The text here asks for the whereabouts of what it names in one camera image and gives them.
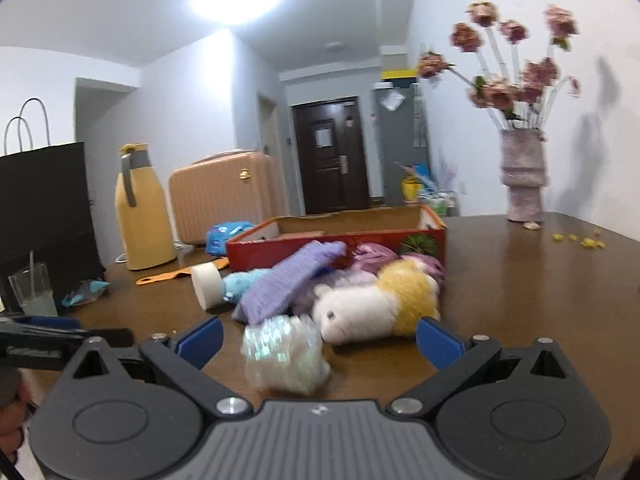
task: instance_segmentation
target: door handle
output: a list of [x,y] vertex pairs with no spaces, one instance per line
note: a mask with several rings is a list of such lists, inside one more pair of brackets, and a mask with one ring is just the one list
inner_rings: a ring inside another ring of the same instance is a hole
[[349,173],[349,162],[346,155],[340,156],[340,173],[343,175]]

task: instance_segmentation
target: hand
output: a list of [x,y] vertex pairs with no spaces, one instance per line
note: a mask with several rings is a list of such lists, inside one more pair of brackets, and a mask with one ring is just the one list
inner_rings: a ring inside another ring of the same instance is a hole
[[30,401],[31,393],[22,383],[18,386],[14,402],[0,410],[0,449],[5,455],[18,451],[22,445],[22,424]]

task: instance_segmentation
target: pink cloth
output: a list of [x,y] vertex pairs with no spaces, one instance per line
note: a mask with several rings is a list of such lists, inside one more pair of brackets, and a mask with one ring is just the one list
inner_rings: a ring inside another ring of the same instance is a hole
[[398,255],[384,245],[360,244],[354,252],[351,269],[377,274],[382,267],[397,259]]
[[444,284],[445,271],[444,266],[437,258],[420,253],[406,253],[403,254],[402,257],[405,260],[414,259],[422,263],[425,266],[425,274],[430,275],[442,288],[442,285]]

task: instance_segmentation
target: black shopping bag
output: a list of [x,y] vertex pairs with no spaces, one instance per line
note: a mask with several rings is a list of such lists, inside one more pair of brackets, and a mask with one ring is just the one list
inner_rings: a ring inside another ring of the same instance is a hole
[[104,274],[82,142],[0,156],[0,296],[9,311],[20,309],[8,277],[32,250],[47,266],[57,305],[82,280]]

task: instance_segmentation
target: ceiling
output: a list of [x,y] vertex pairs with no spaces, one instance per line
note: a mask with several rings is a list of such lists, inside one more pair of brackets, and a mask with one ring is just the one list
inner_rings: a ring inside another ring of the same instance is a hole
[[[401,16],[406,24],[408,16]],[[232,31],[279,72],[378,55],[376,0],[283,0]],[[190,0],[2,0],[0,45],[142,67],[214,32]],[[328,52],[325,44],[344,42]]]

